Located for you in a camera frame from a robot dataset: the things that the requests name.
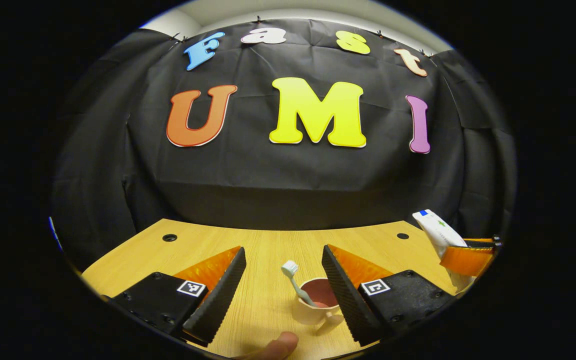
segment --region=white cup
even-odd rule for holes
[[[299,288],[307,292],[310,299],[321,307],[308,305],[295,294],[295,301],[292,302],[292,318],[295,321],[304,325],[324,322],[315,332],[316,335],[329,333],[344,321],[341,314],[336,314],[339,312],[339,303],[326,277],[311,278]]]

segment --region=toothbrush handle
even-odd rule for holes
[[[302,300],[306,301],[306,303],[310,306],[314,306],[315,308],[317,308],[317,305],[315,305],[315,303],[313,302],[313,299],[311,299],[310,296],[308,296],[308,292],[299,289],[299,286],[297,286],[297,283],[295,282],[295,278],[290,278],[290,282],[292,283],[292,286],[294,287],[294,290],[297,292],[297,295],[302,298]]]

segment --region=yellow letter m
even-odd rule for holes
[[[350,82],[335,82],[323,101],[306,80],[281,77],[272,82],[279,89],[279,118],[277,128],[270,132],[275,144],[298,144],[304,135],[297,130],[297,114],[313,143],[322,139],[334,117],[333,130],[327,139],[335,146],[363,148],[366,137],[359,119],[359,96],[364,89]]]

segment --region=orange letter u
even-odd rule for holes
[[[166,135],[169,141],[180,147],[202,146],[217,137],[224,127],[226,118],[226,107],[231,94],[237,91],[235,85],[220,85],[208,90],[208,95],[212,96],[208,120],[199,129],[188,127],[188,116],[193,101],[199,98],[201,91],[188,90],[172,96],[170,102],[172,109],[166,127]]]

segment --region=wooden table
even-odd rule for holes
[[[401,239],[397,236],[400,233],[409,237]],[[163,241],[167,234],[178,239]],[[226,317],[207,348],[196,346],[233,357],[260,349],[282,331],[292,331],[298,335],[299,345],[290,359],[318,360],[367,347],[353,341],[345,322],[326,335],[316,336],[318,325],[302,325],[291,317],[295,290],[281,266],[287,260],[299,265],[297,284],[325,278],[322,252],[326,244],[393,273],[412,269],[451,295],[464,286],[453,284],[448,271],[439,265],[428,237],[406,221],[335,230],[270,231],[162,219],[107,253],[82,277],[99,294],[114,297],[155,271],[174,275],[212,255],[243,246],[247,266]]]

